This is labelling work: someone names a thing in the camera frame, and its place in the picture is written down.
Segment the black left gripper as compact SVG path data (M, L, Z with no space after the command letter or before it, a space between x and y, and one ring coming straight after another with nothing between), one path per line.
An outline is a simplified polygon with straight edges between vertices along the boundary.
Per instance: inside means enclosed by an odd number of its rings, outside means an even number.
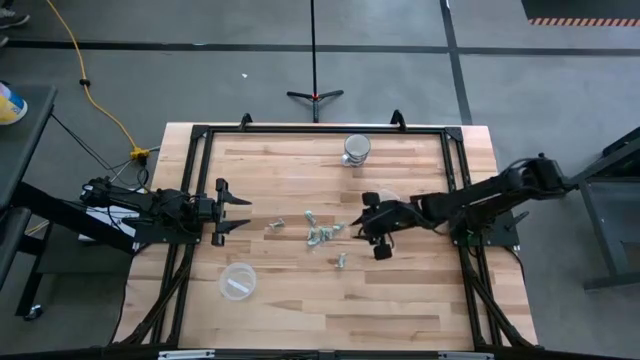
M222 224L224 219L224 202L232 205L251 205L248 200L235 197L228 190L228 183L223 178L216 179L215 190L217 198L209 198L206 193L197 194L194 200L194 220L197 229L202 230L203 226L208 223L215 225L212 235L211 244L216 247L222 247L225 244L224 235L218 230L218 226ZM229 234L238 227L250 223L250 219L241 220L225 220L223 222L223 233Z

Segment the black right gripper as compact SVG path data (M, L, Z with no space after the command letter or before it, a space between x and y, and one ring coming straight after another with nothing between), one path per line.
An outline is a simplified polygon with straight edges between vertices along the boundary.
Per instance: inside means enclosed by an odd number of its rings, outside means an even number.
M362 201L365 206L362 215L351 223L351 226L361 225L353 238L366 240L372 245L377 261L393 256L393 232L426 226L426 220L413 203L380 201L375 192L363 193Z

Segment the clear plastic lid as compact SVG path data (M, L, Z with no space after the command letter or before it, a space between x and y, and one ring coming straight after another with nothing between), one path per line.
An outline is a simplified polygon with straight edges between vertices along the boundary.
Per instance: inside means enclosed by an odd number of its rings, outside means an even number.
M250 289L245 294L227 283L227 279L233 279ZM252 266L246 263L236 262L228 265L218 279L219 290L224 298L231 301L241 301L248 298L255 290L257 275Z

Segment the white paper sheet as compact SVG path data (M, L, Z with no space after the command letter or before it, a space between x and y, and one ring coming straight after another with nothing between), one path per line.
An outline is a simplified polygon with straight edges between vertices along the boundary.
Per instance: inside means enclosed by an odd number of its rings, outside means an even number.
M108 208L104 207L87 207L85 209L85 213L111 227L116 230L121 230L127 235L133 237L135 235L136 230L125 224L125 219L136 219L139 217L139 213L133 210L128 210L125 208L110 206Z

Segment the black tripod stand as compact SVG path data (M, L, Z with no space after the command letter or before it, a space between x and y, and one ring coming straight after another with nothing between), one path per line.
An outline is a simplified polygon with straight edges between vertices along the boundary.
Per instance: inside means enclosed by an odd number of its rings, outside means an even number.
M320 103L331 97L339 97L344 94L343 90L334 90L320 93L318 91L317 76L317 42L316 42L316 15L315 0L309 0L310 6L310 34L311 34L311 59L312 59L312 92L310 94L295 91L287 91L286 95L292 98L305 99L311 103L312 122L320 122Z

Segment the black side table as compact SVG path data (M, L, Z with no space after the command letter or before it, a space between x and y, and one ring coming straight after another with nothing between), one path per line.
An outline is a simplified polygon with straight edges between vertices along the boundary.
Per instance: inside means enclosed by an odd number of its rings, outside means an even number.
M10 89L28 105L16 123L0 126L0 212L9 205L21 182L53 109L58 90L53 85L13 85Z

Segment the black metal stand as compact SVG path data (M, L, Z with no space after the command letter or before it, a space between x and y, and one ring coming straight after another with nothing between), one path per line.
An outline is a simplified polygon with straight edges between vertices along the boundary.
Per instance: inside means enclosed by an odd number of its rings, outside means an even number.
M606 146L572 178L580 191L608 274L584 283L598 290L640 284L640 127Z

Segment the yellow blue white container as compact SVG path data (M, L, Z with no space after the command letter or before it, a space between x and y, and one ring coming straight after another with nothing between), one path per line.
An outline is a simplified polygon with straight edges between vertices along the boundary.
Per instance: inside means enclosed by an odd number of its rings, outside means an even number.
M27 102L7 85L0 82L0 125L20 121L28 112Z

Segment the person's shoe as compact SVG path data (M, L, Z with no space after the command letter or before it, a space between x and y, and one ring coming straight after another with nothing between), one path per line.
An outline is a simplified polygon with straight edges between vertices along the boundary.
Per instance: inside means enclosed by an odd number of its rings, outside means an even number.
M8 8L0 7L0 30L24 25L29 20L29 14L21 14Z

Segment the black mat with hazard stripes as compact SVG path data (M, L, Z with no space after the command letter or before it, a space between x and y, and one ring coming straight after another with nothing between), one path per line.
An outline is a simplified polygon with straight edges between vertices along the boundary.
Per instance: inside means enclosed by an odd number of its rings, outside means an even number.
M520 0L535 26L640 27L640 0Z

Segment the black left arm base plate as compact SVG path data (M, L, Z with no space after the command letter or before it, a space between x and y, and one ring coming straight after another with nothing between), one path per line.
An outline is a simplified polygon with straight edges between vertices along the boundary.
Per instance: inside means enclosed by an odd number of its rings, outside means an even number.
M134 240L144 244L197 244L201 240L201 234L167 228L159 224L137 224Z

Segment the black aluminium table frame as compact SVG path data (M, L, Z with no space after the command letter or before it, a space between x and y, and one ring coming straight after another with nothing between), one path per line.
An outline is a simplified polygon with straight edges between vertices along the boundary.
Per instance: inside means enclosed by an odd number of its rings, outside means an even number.
M457 249L442 233L395 235L392 258L377 261L353 238L351 223L366 191L389 189L402 199L444 191L456 162L445 162L430 126L371 136L359 168L341 162L344 136L327 125L287 125L282 133L217 134L208 171L251 205L231 206L251 222L222 247L197 246L179 344L183 348L321 350L468 350L470 321ZM304 212L317 223L312 227ZM279 218L285 226L273 231ZM308 246L310 228L345 223L329 241ZM342 269L335 267L346 253ZM224 298L218 279L241 262L257 275L254 292Z

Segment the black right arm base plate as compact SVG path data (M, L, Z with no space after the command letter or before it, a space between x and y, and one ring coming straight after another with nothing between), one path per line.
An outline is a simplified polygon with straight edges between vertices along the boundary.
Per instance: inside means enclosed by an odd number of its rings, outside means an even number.
M465 221L461 221L451 230L451 237L454 243L461 247L494 246L518 250L520 240L517 225L528 215L529 212L524 211L514 216L509 210L477 230L472 230Z

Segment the silver metal bracket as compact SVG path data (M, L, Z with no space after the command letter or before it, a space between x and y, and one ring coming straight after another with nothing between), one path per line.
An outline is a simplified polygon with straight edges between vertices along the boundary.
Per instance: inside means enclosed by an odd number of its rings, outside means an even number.
M172 350L159 352L157 360L211 360L215 356L214 349Z
M438 360L495 360L494 354L482 352L438 352Z

